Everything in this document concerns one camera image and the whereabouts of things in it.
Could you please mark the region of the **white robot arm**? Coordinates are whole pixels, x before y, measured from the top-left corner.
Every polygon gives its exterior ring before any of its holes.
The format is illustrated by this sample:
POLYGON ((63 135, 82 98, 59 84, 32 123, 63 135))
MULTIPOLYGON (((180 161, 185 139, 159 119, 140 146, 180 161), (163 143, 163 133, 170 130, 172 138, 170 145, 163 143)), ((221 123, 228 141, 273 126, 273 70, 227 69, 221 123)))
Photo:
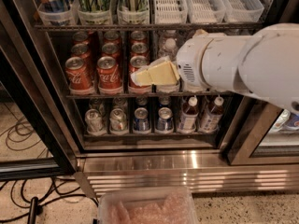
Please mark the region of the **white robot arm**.
POLYGON ((187 40, 172 63, 160 58, 131 74, 138 86, 181 79, 299 112, 299 25, 279 23, 254 35, 210 33, 187 40))

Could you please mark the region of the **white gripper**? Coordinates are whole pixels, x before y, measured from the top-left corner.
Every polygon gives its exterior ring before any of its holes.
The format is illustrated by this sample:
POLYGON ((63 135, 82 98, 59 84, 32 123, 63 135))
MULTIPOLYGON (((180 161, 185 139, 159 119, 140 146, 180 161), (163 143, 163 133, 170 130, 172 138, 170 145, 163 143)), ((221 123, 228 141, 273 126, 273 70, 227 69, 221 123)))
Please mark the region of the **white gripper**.
POLYGON ((207 31, 198 29, 192 36, 194 38, 183 44, 177 53, 178 67, 168 56, 164 56, 133 72, 130 78, 137 86, 176 85, 181 78, 189 85, 207 89, 208 85, 202 72, 202 60, 207 46, 213 39, 197 37, 207 35, 207 31))

